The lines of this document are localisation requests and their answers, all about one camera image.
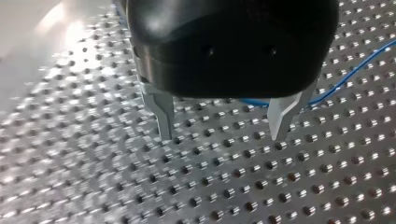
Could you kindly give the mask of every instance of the screw hole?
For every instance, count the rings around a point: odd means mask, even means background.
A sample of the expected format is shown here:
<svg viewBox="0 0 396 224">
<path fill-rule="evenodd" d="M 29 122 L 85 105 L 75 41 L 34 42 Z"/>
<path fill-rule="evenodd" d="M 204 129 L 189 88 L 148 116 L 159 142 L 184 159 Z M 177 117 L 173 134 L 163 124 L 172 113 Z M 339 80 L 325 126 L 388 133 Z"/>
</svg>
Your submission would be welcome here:
<svg viewBox="0 0 396 224">
<path fill-rule="evenodd" d="M 274 57 L 277 54 L 277 49 L 274 45 L 264 46 L 262 52 L 270 57 Z"/>
<path fill-rule="evenodd" d="M 211 45 L 204 45 L 204 46 L 202 46 L 202 53 L 206 57 L 211 57 L 215 53 L 215 50 L 214 50 L 213 46 L 211 46 Z"/>
</svg>

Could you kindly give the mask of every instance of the wire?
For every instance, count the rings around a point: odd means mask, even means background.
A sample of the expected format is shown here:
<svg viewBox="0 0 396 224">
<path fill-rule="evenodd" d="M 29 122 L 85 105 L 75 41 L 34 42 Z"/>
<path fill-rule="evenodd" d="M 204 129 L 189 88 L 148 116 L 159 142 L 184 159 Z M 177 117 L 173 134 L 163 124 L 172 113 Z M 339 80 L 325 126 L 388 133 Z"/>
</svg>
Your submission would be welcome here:
<svg viewBox="0 0 396 224">
<path fill-rule="evenodd" d="M 382 48 L 378 49 L 376 52 L 374 52 L 372 55 L 370 55 L 368 58 L 366 58 L 362 63 L 360 63 L 357 67 L 355 67 L 343 79 L 341 79 L 341 81 L 338 82 L 335 86 L 333 86 L 329 91 L 320 95 L 318 98 L 311 100 L 308 104 L 315 105 L 315 104 L 325 100 L 326 98 L 334 95 L 335 92 L 342 85 L 344 85 L 351 77 L 353 77 L 357 72 L 359 72 L 368 62 L 370 62 L 372 59 L 376 58 L 379 54 L 384 52 L 387 48 L 392 47 L 393 45 L 396 45 L 396 39 L 390 41 L 388 44 L 386 44 Z M 255 105 L 255 106 L 268 106 L 269 105 L 269 103 L 267 103 L 267 102 L 263 102 L 263 101 L 255 100 L 255 99 L 242 99 L 241 102 L 243 102 L 245 104 L 249 104 L 249 105 Z"/>
</svg>

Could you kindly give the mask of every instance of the blue cable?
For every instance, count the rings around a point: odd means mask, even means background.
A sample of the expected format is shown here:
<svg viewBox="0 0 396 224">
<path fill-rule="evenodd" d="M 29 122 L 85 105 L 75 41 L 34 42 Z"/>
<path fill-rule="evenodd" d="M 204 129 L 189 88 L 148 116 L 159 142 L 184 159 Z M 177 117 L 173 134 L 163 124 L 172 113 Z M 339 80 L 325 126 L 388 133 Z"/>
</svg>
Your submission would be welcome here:
<svg viewBox="0 0 396 224">
<path fill-rule="evenodd" d="M 337 91 L 338 88 L 340 88 L 342 85 L 344 85 L 351 77 L 353 77 L 357 72 L 359 72 L 368 62 L 370 62 L 372 59 L 376 58 L 379 54 L 385 51 L 385 49 L 392 47 L 393 45 L 396 45 L 396 39 L 390 41 L 390 43 L 386 44 L 383 46 L 381 49 L 378 49 L 376 52 L 374 52 L 372 55 L 370 55 L 367 59 L 365 59 L 362 63 L 360 63 L 357 67 L 355 67 L 348 75 L 346 75 L 343 79 L 341 79 L 340 82 L 338 82 L 335 86 L 333 86 L 329 91 L 326 93 L 320 95 L 318 98 L 311 100 L 308 104 L 309 105 L 315 105 L 324 99 L 334 95 L 334 93 Z M 263 102 L 260 100 L 255 100 L 255 99 L 242 99 L 241 102 L 248 104 L 248 105 L 255 105 L 255 106 L 268 106 L 269 103 Z"/>
</svg>

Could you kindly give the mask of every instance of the black plastic cover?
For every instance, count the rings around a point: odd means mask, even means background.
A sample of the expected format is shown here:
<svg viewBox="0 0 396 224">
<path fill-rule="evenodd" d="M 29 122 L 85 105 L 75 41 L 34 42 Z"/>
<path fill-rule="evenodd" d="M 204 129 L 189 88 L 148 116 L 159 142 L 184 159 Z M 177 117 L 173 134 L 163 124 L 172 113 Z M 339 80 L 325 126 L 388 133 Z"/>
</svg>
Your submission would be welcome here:
<svg viewBox="0 0 396 224">
<path fill-rule="evenodd" d="M 336 0 L 129 0 L 140 76 L 199 98 L 283 97 L 316 78 Z"/>
</svg>

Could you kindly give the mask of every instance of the perforated metal surface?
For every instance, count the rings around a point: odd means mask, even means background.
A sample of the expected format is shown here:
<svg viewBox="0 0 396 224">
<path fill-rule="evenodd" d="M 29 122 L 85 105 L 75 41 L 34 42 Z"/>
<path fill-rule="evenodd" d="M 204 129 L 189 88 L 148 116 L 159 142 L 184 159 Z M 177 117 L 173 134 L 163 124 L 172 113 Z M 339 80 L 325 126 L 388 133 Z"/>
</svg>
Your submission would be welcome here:
<svg viewBox="0 0 396 224">
<path fill-rule="evenodd" d="M 318 92 L 396 36 L 396 1 L 340 5 Z M 266 109 L 190 99 L 161 142 L 126 31 L 114 13 L 95 21 L 1 125 L 1 223 L 396 220 L 395 51 L 297 116 L 286 142 Z"/>
</svg>

